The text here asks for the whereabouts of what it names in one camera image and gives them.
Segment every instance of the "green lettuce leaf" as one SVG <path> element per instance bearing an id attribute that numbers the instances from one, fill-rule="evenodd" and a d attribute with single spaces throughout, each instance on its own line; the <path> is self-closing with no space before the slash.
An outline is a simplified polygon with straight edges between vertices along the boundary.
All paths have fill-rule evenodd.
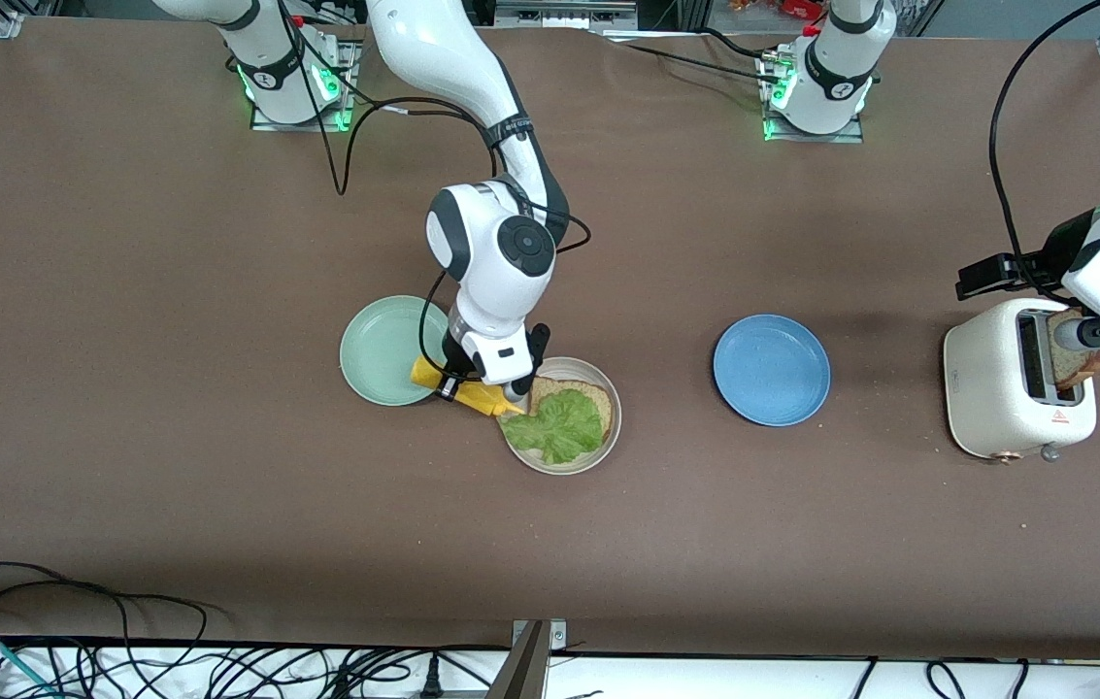
<path id="1" fill-rule="evenodd" d="M 510 447 L 539 448 L 546 465 L 565 465 L 602 448 L 602 415 L 588 395 L 568 389 L 546 397 L 537 415 L 499 421 Z"/>

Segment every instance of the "black connector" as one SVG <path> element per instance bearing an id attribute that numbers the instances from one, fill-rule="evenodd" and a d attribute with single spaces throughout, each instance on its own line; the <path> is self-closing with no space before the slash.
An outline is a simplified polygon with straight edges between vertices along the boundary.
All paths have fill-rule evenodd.
<path id="1" fill-rule="evenodd" d="M 425 689 L 420 690 L 420 699 L 438 699 L 444 695 L 442 681 L 438 679 L 438 654 L 429 655 L 429 674 L 425 677 Z"/>

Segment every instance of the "table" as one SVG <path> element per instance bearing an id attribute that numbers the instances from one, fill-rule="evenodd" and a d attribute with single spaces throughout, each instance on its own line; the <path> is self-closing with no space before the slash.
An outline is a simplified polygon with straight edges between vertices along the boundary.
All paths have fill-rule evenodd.
<path id="1" fill-rule="evenodd" d="M 338 372 L 352 315 L 433 281 L 431 195 L 487 174 L 466 124 L 375 116 L 340 199 L 318 134 L 248 131 L 211 28 L 35 19 L 0 43 L 0 558 L 217 603 L 211 637 L 492 643 L 554 615 L 595 651 L 1100 656 L 1100 419 L 1058 465 L 983 463 L 939 387 L 944 332 L 1001 301 L 953 282 L 1004 248 L 985 144 L 1023 44 L 894 41 L 851 146 L 762 141 L 745 78 L 484 40 L 595 233 L 532 320 L 615 381 L 606 463 L 532 472 L 491 421 Z M 406 91 L 376 52 L 362 76 Z M 1030 62 L 1001 159 L 1030 247 L 1100 201 L 1090 44 Z M 716 338 L 758 313 L 829 352 L 807 424 L 715 392 Z M 116 633 L 76 594 L 4 610 Z M 148 613 L 134 633 L 191 627 Z"/>

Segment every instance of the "blue plate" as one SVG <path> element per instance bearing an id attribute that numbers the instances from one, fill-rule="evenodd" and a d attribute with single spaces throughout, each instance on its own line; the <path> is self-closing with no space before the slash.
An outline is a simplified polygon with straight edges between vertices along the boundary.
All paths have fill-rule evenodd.
<path id="1" fill-rule="evenodd" d="M 714 350 L 723 398 L 755 424 L 806 421 L 831 390 L 825 348 L 806 327 L 782 316 L 748 316 L 728 327 Z"/>

